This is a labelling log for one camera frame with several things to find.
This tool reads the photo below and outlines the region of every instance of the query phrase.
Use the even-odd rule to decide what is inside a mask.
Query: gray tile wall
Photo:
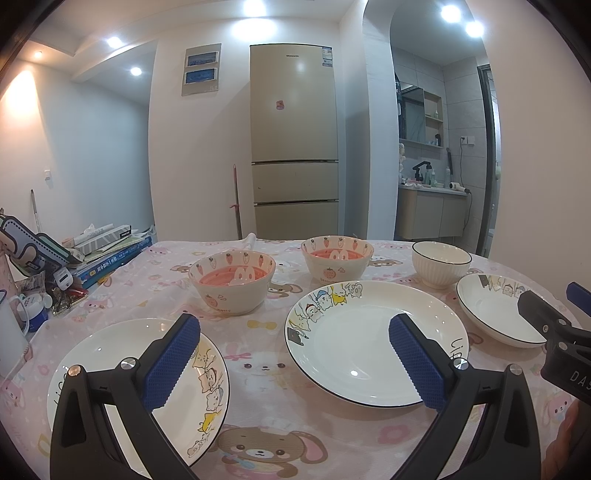
[[[443,69],[440,65],[426,60],[422,57],[417,57],[406,50],[392,47],[392,58],[394,59],[394,71],[401,82],[409,83],[417,87],[421,87],[427,92],[434,93],[441,97],[443,103],[443,147],[441,150],[434,147],[422,147],[420,145],[405,146],[404,156],[407,158],[402,170],[402,176],[405,178],[413,177],[413,167],[422,161],[429,161],[435,169],[435,178],[437,181],[444,182],[445,168],[447,166],[447,151],[445,147],[448,146],[447,133],[447,102],[446,89],[444,84]]]
[[[466,229],[462,237],[455,240],[457,246],[474,253],[480,235],[486,187],[486,124],[476,58],[445,65],[442,72],[454,181],[463,183],[472,192]],[[474,137],[475,144],[460,146],[460,137],[464,136]]]

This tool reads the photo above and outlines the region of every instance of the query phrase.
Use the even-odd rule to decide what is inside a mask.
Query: pink tablecloth
[[[320,286],[312,279],[297,241],[263,241],[254,236],[235,242],[160,242],[117,270],[91,299],[65,318],[47,322],[32,341],[34,356],[2,389],[0,420],[25,460],[43,480],[49,478],[51,430],[46,400],[49,382],[60,360],[93,332],[124,320],[145,317],[178,318],[182,312],[199,317],[202,331],[224,354],[232,385],[225,427],[249,429],[261,449],[270,449],[269,433],[294,433],[294,451],[283,472],[301,479],[390,479],[414,449],[435,412],[425,406],[370,408],[337,398],[312,384],[295,365],[285,345],[283,325],[293,304]],[[571,396],[540,377],[541,348],[517,349],[487,337],[462,312],[454,287],[430,290],[418,280],[411,244],[373,242],[374,265],[364,280],[400,282],[442,299],[460,316],[470,339],[470,362],[478,368],[523,367],[538,418],[541,447],[556,437]],[[250,248],[273,255],[277,270],[265,303],[241,317],[220,317],[189,283],[189,265],[205,255],[229,248]],[[474,257],[472,271],[507,275],[536,289],[569,319],[564,305],[545,289],[510,268]],[[446,472],[457,468],[469,444],[481,407],[475,407],[469,428]],[[193,467],[202,480],[275,480],[276,469],[256,462],[224,463],[232,456],[214,444]]]

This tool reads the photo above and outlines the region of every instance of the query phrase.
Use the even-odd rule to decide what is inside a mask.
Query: metal screw
[[[68,375],[70,375],[71,377],[75,377],[76,375],[78,375],[80,373],[82,369],[80,368],[80,365],[72,365],[69,369],[68,369]]]
[[[131,370],[133,367],[135,367],[135,362],[135,358],[131,356],[127,357],[121,361],[121,368],[123,370]]]
[[[462,357],[454,358],[453,359],[453,366],[456,367],[458,370],[465,370],[468,368],[468,360]]]
[[[511,364],[509,371],[514,375],[521,375],[523,373],[523,369],[517,364]]]

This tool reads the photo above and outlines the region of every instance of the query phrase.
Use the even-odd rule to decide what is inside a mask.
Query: beige refrigerator
[[[336,235],[339,159],[331,47],[251,46],[251,141],[257,236]]]

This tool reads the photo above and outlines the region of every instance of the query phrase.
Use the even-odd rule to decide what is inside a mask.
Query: book
[[[147,236],[142,241],[130,245],[127,248],[114,252],[111,255],[99,258],[88,265],[83,265],[72,271],[74,277],[74,284],[81,285],[83,288],[88,288],[94,285],[100,278],[107,275],[107,273],[126,264],[144,249],[152,245],[152,237]]]

